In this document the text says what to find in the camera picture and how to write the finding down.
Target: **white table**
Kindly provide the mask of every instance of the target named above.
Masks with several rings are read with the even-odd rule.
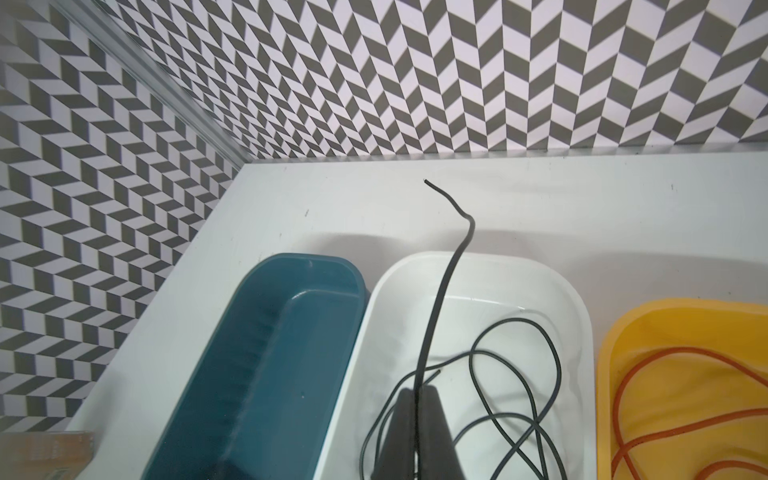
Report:
[[[78,480],[141,477],[243,276],[279,252],[352,261],[369,290],[397,260],[454,250],[528,257],[568,279],[594,344],[649,300],[768,303],[768,154],[247,165],[147,308],[70,430],[97,433]]]

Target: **geometric wallpaper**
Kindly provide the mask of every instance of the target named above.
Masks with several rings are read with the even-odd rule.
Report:
[[[2,8],[0,431],[63,429],[236,172],[60,12]]]
[[[96,0],[255,159],[768,141],[766,0]]]

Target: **teal plastic bin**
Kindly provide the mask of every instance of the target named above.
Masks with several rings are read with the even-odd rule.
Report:
[[[367,296],[344,259],[283,253],[259,263],[230,301],[144,478],[310,480]]]

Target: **plastic container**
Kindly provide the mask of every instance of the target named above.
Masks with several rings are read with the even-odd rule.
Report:
[[[349,360],[315,480],[359,477],[362,441],[396,382],[415,368],[429,312],[451,255],[441,252],[406,257],[376,285]],[[536,320],[551,336],[561,358],[563,379],[557,401],[542,425],[563,457],[568,478],[594,478],[591,324],[579,295],[555,271],[522,258],[465,253],[448,288],[429,363],[469,350],[485,327],[510,316]],[[538,331],[523,324],[505,325],[488,334],[480,347],[494,350],[515,364],[529,379],[539,408],[545,404],[554,385],[555,370],[549,348]],[[475,367],[495,410],[530,415],[520,382],[503,366],[487,360],[477,357]],[[445,367],[432,384],[440,393],[452,434],[485,414],[465,360]],[[520,422],[509,425],[520,433],[524,430]],[[458,444],[457,453],[466,478],[487,480],[508,451],[508,444],[490,423],[477,427],[465,438]],[[523,450],[538,464],[532,438]],[[373,450],[372,446],[368,448],[366,478],[372,471]],[[547,459],[549,471],[557,475],[551,454],[547,453]],[[516,455],[501,478],[535,477]]]
[[[366,289],[348,261],[280,254],[237,288],[147,480],[312,477]]]
[[[611,409],[622,378],[641,360],[670,347],[699,347],[736,360],[768,379],[768,307],[714,300],[646,303],[614,325],[598,360],[598,479],[611,479],[617,453]],[[743,409],[768,407],[768,388],[732,366],[693,353],[649,363],[627,384],[619,423],[624,442],[641,435]],[[713,462],[768,465],[768,416],[738,419],[644,443],[630,457],[643,480],[696,478]],[[711,478],[762,478],[729,468]],[[632,478],[618,464],[617,480]]]

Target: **white tray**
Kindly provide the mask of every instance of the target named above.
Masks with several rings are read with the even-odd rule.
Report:
[[[314,480],[359,477],[359,453],[373,421],[397,381],[416,365],[438,284],[451,253],[418,253],[399,261],[376,285],[349,359]],[[497,320],[522,316],[540,323],[555,345],[562,365],[562,385],[542,426],[560,452],[569,480],[596,476],[594,359],[592,331],[584,303],[562,276],[532,260],[465,253],[448,288],[432,341],[428,365],[472,347],[480,332]],[[521,370],[543,408],[555,380],[554,360],[534,327],[509,323],[480,343]],[[531,415],[528,397],[512,372],[493,359],[475,357],[475,371],[495,412]],[[467,360],[442,369],[438,388],[451,433],[485,415],[472,386]],[[517,439],[528,427],[500,420]],[[522,450],[539,464],[531,435]],[[376,435],[366,453],[366,479],[373,467]],[[460,441],[459,461],[467,480],[487,480],[509,450],[491,422],[477,426]],[[550,478],[559,478],[545,447]],[[499,478],[536,478],[515,455]]]

